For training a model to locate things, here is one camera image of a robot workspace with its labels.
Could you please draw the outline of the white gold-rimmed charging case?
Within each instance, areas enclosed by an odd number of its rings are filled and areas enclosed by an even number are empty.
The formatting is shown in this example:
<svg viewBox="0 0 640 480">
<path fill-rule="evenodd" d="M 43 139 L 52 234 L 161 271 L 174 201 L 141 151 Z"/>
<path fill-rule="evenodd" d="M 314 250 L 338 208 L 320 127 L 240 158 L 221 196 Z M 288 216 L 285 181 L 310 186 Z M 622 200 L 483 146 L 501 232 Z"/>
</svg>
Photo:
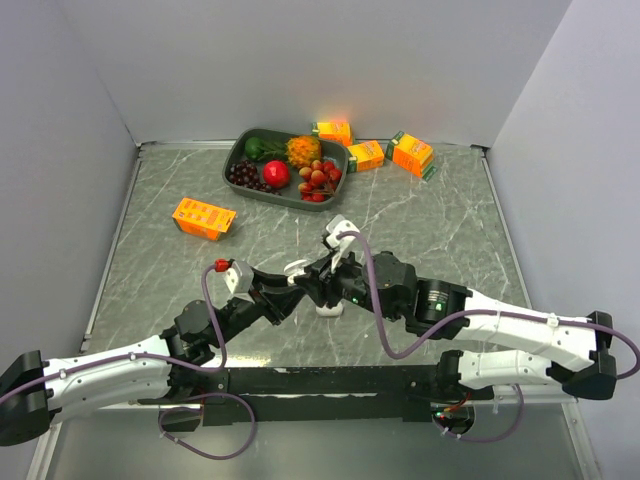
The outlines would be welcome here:
<svg viewBox="0 0 640 480">
<path fill-rule="evenodd" d="M 307 265 L 308 261 L 305 259 L 299 259 L 287 264 L 283 270 L 283 273 L 286 276 L 287 284 L 293 285 L 294 279 L 305 273 L 305 267 Z"/>
</svg>

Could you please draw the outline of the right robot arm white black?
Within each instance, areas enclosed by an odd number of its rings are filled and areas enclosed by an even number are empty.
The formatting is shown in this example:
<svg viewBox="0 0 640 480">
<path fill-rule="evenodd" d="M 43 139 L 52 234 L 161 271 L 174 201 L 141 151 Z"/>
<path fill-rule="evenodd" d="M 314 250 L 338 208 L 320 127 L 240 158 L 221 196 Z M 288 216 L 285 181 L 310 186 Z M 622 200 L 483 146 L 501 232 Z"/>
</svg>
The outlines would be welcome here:
<svg viewBox="0 0 640 480">
<path fill-rule="evenodd" d="M 406 331 L 417 336 L 497 346 L 489 353 L 441 355 L 436 383 L 448 398 L 506 384 L 559 386 L 588 400 L 613 396 L 617 367 L 609 352 L 609 314 L 564 317 L 510 305 L 461 285 L 421 278 L 390 252 L 374 255 L 372 263 L 370 275 L 353 254 L 340 261 L 327 256 L 293 262 L 285 274 L 324 307 L 346 300 L 371 310 L 378 302 L 383 317 L 404 319 Z"/>
</svg>

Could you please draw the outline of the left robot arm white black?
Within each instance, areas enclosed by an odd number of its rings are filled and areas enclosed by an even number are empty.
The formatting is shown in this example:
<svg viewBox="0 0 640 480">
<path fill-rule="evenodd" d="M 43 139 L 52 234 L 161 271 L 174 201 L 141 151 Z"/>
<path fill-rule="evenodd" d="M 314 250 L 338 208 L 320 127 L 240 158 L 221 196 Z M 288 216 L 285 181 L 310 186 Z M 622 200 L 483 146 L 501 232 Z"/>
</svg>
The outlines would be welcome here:
<svg viewBox="0 0 640 480">
<path fill-rule="evenodd" d="M 294 282 L 301 269 L 267 274 L 236 262 L 224 269 L 230 291 L 221 308 L 211 296 L 189 303 L 172 327 L 102 353 L 45 360 L 38 350 L 20 355 L 1 376 L 1 444 L 35 439 L 61 421 L 130 400 L 192 398 L 195 374 L 228 359 L 227 345 L 261 318 L 281 323 L 305 293 Z"/>
</svg>

